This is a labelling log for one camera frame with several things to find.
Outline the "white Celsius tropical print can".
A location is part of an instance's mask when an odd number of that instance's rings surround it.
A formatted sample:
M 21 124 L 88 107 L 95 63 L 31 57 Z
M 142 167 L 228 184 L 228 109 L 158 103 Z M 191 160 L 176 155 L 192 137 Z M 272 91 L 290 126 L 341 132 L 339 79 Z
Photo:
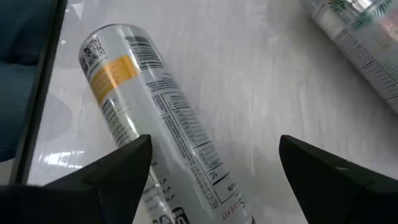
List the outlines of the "white Celsius tropical print can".
M 398 114 L 398 0 L 300 0 L 304 9 Z

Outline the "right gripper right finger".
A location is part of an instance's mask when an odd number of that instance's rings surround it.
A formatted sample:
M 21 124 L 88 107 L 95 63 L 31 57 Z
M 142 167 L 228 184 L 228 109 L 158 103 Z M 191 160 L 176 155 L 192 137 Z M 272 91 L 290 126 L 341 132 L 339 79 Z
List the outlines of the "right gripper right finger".
M 398 180 L 289 135 L 279 156 L 308 224 L 398 224 Z

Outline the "white Celsius can yellow band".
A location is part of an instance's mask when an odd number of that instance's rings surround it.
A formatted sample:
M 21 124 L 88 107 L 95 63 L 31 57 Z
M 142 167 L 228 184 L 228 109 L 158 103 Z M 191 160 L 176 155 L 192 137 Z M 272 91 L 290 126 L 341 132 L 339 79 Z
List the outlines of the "white Celsius can yellow band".
M 153 224 L 255 224 L 242 191 L 144 29 L 101 27 L 83 41 L 78 59 L 115 144 L 151 136 L 141 202 Z

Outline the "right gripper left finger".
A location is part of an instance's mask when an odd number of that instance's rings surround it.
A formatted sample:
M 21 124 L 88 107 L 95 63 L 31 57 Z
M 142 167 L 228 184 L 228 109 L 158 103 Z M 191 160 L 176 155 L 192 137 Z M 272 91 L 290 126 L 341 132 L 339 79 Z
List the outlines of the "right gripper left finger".
M 151 159 L 143 134 L 49 184 L 0 185 L 0 224 L 132 224 Z

